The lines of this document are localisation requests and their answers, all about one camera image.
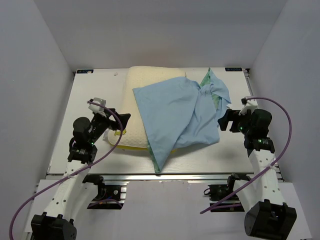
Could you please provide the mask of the cream yellow foam pillow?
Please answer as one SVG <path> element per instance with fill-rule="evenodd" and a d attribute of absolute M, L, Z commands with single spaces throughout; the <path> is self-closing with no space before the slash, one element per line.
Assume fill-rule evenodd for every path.
<path fill-rule="evenodd" d="M 104 137 L 104 140 L 111 146 L 117 145 L 125 150 L 146 150 L 147 135 L 144 123 L 140 114 L 141 103 L 145 98 L 144 92 L 148 86 L 154 87 L 163 81 L 186 77 L 185 71 L 179 68 L 155 67 L 155 66 L 133 66 L 130 67 L 124 82 L 123 96 L 120 106 L 120 113 L 131 114 L 130 119 L 120 136 L 119 130 L 110 130 Z"/>

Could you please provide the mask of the light blue pillowcase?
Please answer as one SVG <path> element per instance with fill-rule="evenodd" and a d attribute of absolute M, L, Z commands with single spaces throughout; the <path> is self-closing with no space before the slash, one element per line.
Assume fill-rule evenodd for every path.
<path fill-rule="evenodd" d="M 148 86 L 139 111 L 154 171 L 162 171 L 172 150 L 218 143 L 218 119 L 229 104 L 229 90 L 211 68 L 201 83 L 175 77 Z"/>

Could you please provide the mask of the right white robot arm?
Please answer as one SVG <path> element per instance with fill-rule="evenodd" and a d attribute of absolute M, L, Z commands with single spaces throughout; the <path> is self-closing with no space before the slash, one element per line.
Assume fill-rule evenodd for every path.
<path fill-rule="evenodd" d="M 262 109 L 228 109 L 218 120 L 222 131 L 231 122 L 230 131 L 244 135 L 244 147 L 254 172 L 253 177 L 233 173 L 228 178 L 225 192 L 229 198 L 239 199 L 245 212 L 247 236 L 285 240 L 294 226 L 297 212 L 287 205 L 272 165 L 275 148 L 268 137 L 271 121 L 271 113 Z"/>

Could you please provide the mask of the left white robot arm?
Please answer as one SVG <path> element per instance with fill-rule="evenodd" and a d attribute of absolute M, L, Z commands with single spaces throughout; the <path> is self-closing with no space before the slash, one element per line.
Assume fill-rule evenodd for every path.
<path fill-rule="evenodd" d="M 35 240 L 74 240 L 77 237 L 75 220 L 93 199 L 105 196 L 104 180 L 88 174 L 96 162 L 95 142 L 107 130 L 125 130 L 131 117 L 118 114 L 115 109 L 91 105 L 93 118 L 79 117 L 73 122 L 73 137 L 69 142 L 64 178 L 57 182 L 57 190 L 43 213 L 34 215 L 31 229 Z"/>

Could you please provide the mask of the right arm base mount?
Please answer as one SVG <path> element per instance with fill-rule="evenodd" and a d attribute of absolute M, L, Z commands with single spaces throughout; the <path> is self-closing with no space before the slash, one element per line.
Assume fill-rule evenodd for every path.
<path fill-rule="evenodd" d="M 211 206 L 232 193 L 236 181 L 249 181 L 250 179 L 251 178 L 246 174 L 232 173 L 228 177 L 226 184 L 208 185 L 208 188 L 203 191 L 203 194 L 209 197 L 211 201 L 209 205 Z M 211 212 L 244 212 L 244 208 L 240 204 L 240 200 L 236 194 L 221 203 L 219 207 L 223 208 L 212 209 Z"/>

